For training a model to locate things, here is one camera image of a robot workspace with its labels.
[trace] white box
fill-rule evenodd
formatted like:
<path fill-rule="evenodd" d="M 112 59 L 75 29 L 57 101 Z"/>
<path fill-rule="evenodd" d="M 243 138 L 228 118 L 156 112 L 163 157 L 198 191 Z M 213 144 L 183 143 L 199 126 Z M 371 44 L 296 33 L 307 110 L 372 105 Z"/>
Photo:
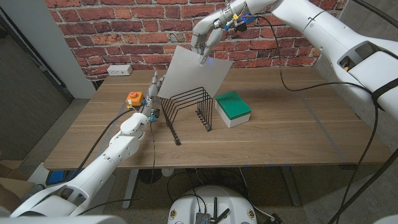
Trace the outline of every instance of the white box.
<path fill-rule="evenodd" d="M 225 124 L 229 127 L 232 128 L 233 126 L 245 123 L 249 121 L 250 118 L 250 114 L 246 114 L 242 117 L 238 117 L 236 119 L 230 120 L 227 115 L 225 114 L 225 112 L 223 111 L 223 109 L 219 106 L 219 104 L 216 101 L 216 110 L 218 111 L 218 113 L 220 114 L 220 116 L 222 117 L 222 119 L 224 120 Z"/>
<path fill-rule="evenodd" d="M 132 72 L 131 65 L 111 65 L 107 69 L 108 74 L 111 76 L 116 75 L 130 75 Z"/>

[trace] orange device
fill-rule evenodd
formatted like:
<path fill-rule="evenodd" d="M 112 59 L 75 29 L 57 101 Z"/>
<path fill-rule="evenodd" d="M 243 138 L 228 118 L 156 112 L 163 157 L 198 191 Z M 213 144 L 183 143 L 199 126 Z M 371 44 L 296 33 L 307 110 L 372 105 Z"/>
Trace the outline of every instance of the orange device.
<path fill-rule="evenodd" d="M 142 94 L 142 92 L 130 92 L 126 99 L 127 108 L 141 106 L 142 99 L 144 99 L 144 94 Z"/>

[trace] orange button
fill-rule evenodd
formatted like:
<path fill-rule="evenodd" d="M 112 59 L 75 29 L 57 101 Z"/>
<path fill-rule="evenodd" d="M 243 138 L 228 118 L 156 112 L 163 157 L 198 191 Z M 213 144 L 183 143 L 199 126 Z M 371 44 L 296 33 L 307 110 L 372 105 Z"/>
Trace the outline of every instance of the orange button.
<path fill-rule="evenodd" d="M 129 94 L 131 96 L 131 98 L 135 98 L 137 97 L 137 93 L 136 92 L 130 92 Z"/>

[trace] green lid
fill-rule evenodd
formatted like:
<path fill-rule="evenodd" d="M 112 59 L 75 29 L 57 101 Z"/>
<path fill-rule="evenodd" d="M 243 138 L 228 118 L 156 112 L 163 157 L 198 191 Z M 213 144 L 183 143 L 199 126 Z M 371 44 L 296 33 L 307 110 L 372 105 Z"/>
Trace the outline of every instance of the green lid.
<path fill-rule="evenodd" d="M 230 120 L 251 113 L 250 107 L 242 100 L 236 91 L 216 96 L 216 101 Z"/>

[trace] brick wall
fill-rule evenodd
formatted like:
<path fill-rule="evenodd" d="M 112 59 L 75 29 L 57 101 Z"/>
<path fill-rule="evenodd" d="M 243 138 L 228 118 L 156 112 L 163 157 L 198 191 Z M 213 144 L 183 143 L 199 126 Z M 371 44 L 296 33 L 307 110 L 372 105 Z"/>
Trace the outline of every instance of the brick wall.
<path fill-rule="evenodd" d="M 135 70 L 166 69 L 176 45 L 189 48 L 193 26 L 224 7 L 224 0 L 45 0 L 83 73 L 107 76 L 111 64 Z M 347 0 L 311 0 L 339 16 Z M 312 66 L 319 52 L 295 29 L 269 13 L 284 66 Z M 271 28 L 260 19 L 248 30 L 224 32 L 211 57 L 234 61 L 235 68 L 278 66 Z"/>

